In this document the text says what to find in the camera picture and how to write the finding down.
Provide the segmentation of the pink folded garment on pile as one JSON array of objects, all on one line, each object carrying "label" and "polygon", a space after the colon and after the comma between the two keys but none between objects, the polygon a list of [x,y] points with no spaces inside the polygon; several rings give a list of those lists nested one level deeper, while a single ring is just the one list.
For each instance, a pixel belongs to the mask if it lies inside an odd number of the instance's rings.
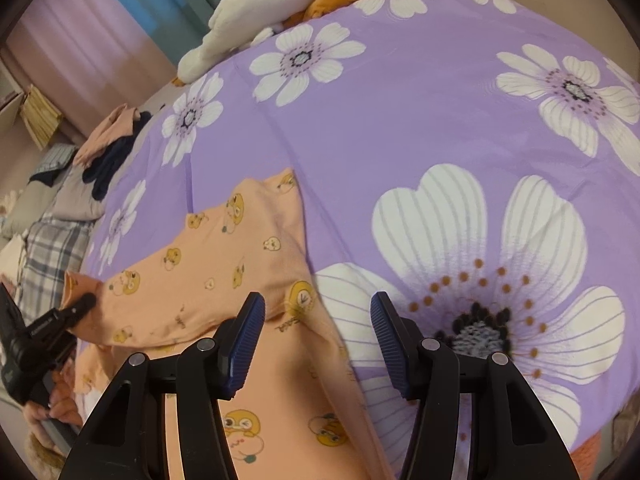
[{"label": "pink folded garment on pile", "polygon": [[77,151],[73,165],[87,167],[121,138],[134,134],[134,123],[141,118],[137,107],[122,104],[108,114]]}]

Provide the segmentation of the purple floral bed sheet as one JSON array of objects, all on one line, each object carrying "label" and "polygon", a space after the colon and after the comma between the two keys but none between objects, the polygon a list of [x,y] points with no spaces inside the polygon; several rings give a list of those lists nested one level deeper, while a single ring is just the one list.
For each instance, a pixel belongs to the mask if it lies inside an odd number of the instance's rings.
[{"label": "purple floral bed sheet", "polygon": [[292,167],[308,256],[388,458],[413,410],[393,392],[366,307],[383,289],[422,328],[509,310],[516,365],[568,448],[639,385],[639,86],[524,8],[362,0],[217,68],[224,112],[166,158],[164,110],[107,200],[85,269],[152,254],[180,214]]}]

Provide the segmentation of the orange duck print shirt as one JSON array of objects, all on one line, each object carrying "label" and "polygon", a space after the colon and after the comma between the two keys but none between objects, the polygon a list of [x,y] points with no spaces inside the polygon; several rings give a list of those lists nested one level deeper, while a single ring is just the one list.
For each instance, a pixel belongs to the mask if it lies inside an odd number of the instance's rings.
[{"label": "orange duck print shirt", "polygon": [[246,179],[228,200],[188,214],[165,247],[105,281],[65,278],[64,304],[98,303],[76,326],[75,391],[102,393],[131,353],[174,356],[213,335],[253,292],[265,322],[242,389],[221,402],[242,479],[388,479],[348,353],[311,277],[292,169]]}]

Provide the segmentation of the dark navy folded garment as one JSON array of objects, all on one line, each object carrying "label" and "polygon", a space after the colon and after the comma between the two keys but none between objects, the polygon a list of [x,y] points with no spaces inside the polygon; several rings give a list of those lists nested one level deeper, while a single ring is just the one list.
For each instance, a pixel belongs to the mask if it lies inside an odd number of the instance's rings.
[{"label": "dark navy folded garment", "polygon": [[150,112],[146,110],[141,112],[140,118],[132,123],[132,135],[122,136],[107,145],[103,154],[93,159],[82,173],[82,182],[93,184],[91,196],[94,200],[97,202],[104,200],[111,180],[131,153],[138,135],[151,118]]}]

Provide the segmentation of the pink curtain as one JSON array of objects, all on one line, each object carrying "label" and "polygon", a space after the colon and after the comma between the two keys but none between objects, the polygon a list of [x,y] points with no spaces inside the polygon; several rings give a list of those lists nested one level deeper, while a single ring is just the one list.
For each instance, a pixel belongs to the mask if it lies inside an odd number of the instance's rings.
[{"label": "pink curtain", "polygon": [[117,0],[34,0],[1,49],[82,136],[120,104],[141,105],[175,66]]}]

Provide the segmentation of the plaid grey blanket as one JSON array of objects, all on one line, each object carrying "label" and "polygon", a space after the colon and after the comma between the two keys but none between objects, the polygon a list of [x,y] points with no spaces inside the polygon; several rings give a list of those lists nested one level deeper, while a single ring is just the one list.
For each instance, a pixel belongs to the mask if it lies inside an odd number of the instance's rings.
[{"label": "plaid grey blanket", "polygon": [[60,220],[45,214],[29,228],[16,293],[26,324],[61,305],[65,273],[80,269],[93,226],[93,222]]}]

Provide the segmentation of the blue striped pillow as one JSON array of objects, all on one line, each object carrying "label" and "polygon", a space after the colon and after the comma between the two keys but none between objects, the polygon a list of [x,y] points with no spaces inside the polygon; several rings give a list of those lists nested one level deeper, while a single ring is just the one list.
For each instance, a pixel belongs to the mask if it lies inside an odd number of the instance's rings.
[{"label": "blue striped pillow", "polygon": [[29,182],[54,185],[58,177],[70,166],[77,151],[78,146],[75,144],[54,144],[40,160],[39,165],[29,177]]}]

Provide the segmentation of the yellow pleated hanging cloth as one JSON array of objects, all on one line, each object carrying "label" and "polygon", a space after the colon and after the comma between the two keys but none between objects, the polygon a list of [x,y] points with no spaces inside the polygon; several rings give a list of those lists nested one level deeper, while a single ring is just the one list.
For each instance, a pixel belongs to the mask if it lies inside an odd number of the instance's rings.
[{"label": "yellow pleated hanging cloth", "polygon": [[25,94],[20,116],[36,147],[43,151],[63,122],[63,113],[33,84]]}]

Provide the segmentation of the grey pillow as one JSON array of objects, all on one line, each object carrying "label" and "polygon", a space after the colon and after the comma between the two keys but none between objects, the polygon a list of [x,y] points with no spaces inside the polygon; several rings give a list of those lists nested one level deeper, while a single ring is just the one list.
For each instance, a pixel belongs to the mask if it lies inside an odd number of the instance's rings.
[{"label": "grey pillow", "polygon": [[82,180],[84,170],[73,166],[56,194],[51,209],[55,219],[96,221],[104,215],[104,205],[92,197],[93,184]]}]

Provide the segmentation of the beige long pillow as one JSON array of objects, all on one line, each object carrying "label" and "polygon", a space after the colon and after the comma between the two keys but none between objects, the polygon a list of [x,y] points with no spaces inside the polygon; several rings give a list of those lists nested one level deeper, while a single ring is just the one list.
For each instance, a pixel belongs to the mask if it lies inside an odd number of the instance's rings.
[{"label": "beige long pillow", "polygon": [[2,223],[1,236],[10,240],[22,234],[37,222],[52,205],[64,178],[59,177],[51,186],[32,181],[17,199],[13,209]]}]

